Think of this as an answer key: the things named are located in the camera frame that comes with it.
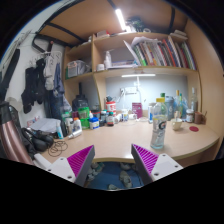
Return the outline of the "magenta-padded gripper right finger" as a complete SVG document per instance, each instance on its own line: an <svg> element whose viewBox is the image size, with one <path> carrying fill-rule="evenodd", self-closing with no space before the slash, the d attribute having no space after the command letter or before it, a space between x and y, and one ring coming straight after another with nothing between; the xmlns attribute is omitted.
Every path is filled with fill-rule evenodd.
<svg viewBox="0 0 224 224"><path fill-rule="evenodd" d="M131 146L131 154L144 185L182 169L182 166L166 153L158 155L136 144Z"/></svg>

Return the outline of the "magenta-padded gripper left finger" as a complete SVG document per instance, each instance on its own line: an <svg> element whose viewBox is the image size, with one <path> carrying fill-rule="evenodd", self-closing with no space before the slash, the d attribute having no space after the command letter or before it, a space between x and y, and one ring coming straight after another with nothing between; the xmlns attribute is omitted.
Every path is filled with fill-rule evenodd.
<svg viewBox="0 0 224 224"><path fill-rule="evenodd" d="M83 187L94 156L95 148L91 145L68 158L58 158L46 170Z"/></svg>

